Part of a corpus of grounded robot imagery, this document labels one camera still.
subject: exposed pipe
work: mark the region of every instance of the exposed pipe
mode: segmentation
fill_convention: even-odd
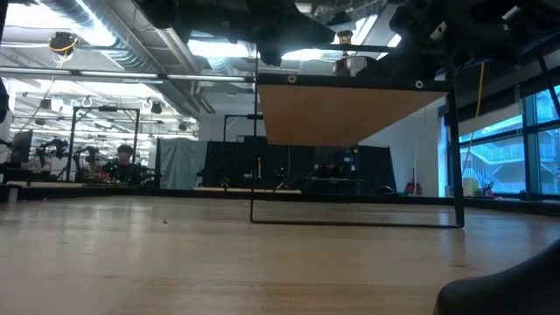
[[[86,31],[110,32],[115,37],[116,48],[127,49],[126,52],[105,51],[107,57],[127,72],[152,73],[164,69],[146,51],[123,21],[100,0],[41,0],[42,4],[57,12],[64,18],[73,20]],[[165,81],[161,85],[149,85],[169,98],[169,103],[185,116],[198,117],[200,108],[193,96],[178,89],[173,83]]]

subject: ductwork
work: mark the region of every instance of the ductwork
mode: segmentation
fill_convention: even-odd
[[[111,34],[113,48],[123,51],[103,52],[127,72],[161,73],[164,69],[151,57],[123,21],[101,0],[41,0],[42,4],[64,18],[73,20],[83,31]],[[184,116],[198,119],[200,107],[194,96],[182,92],[172,82],[149,85],[159,91],[167,101]]]

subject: ceiling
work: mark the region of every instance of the ceiling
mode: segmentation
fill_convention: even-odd
[[[194,44],[183,44],[173,30],[154,29],[136,9],[130,0],[93,0],[84,3],[99,4],[95,13],[102,13],[102,22],[119,27],[120,34],[127,46],[118,49],[135,49],[150,62],[151,69],[168,74],[223,74],[215,71],[208,56],[194,56],[191,48]],[[395,5],[381,6],[380,1],[297,1],[297,7],[305,14],[326,22],[338,11],[353,8],[353,22],[341,27],[358,28],[354,32],[363,44],[386,45],[394,33],[389,29],[389,20],[395,11]],[[55,68],[60,65],[61,56],[51,52],[47,41],[55,32],[71,32],[80,38],[71,59],[62,67],[65,69],[122,71],[123,67],[111,59],[114,47],[95,46],[106,38],[93,38],[84,34],[83,28],[77,27],[72,20],[61,17],[45,5],[23,6],[10,4],[7,23],[0,48],[0,66],[2,67],[39,67]],[[193,36],[209,36],[194,33]],[[240,43],[252,52],[251,44]],[[333,61],[340,52],[320,52],[318,58],[294,60],[285,59],[280,67],[259,65],[263,73],[324,74],[332,73]],[[242,57],[224,57],[229,71],[234,75],[253,75],[255,64]],[[115,106],[119,109],[140,110],[141,147],[148,150],[151,135],[164,137],[197,138],[198,123],[205,115],[244,115],[254,110],[253,86],[245,83],[211,83],[190,82],[186,80],[173,82],[174,91],[182,95],[178,101],[176,95],[169,95],[162,89],[162,82],[156,80],[126,81],[99,78],[94,81],[79,78],[57,78],[51,84],[44,75],[3,75],[10,94],[15,95],[14,123],[11,130],[16,132],[24,127],[34,129],[38,142],[46,141],[53,135],[67,137],[74,106]],[[41,99],[52,98],[51,109],[39,107]],[[151,113],[151,104],[161,102],[162,113]],[[130,141],[134,130],[134,113],[91,111],[84,114],[76,129],[83,132],[77,135],[77,142],[106,143],[106,138],[114,138],[115,145],[121,141]],[[36,119],[45,119],[45,124],[37,125]],[[186,131],[178,129],[179,122],[188,125]]]

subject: computer monitor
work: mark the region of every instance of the computer monitor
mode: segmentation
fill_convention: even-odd
[[[12,141],[10,162],[27,163],[32,150],[33,130],[18,132]]]

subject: wooden board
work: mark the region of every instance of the wooden board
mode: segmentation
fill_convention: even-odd
[[[351,146],[444,92],[260,85],[269,144]]]
[[[283,219],[368,218],[365,205],[258,206]],[[386,221],[449,215],[368,211]],[[443,285],[530,258],[557,239],[559,222],[467,209],[465,230],[301,227],[250,224],[246,200],[19,202],[0,208],[0,314],[429,315]]]

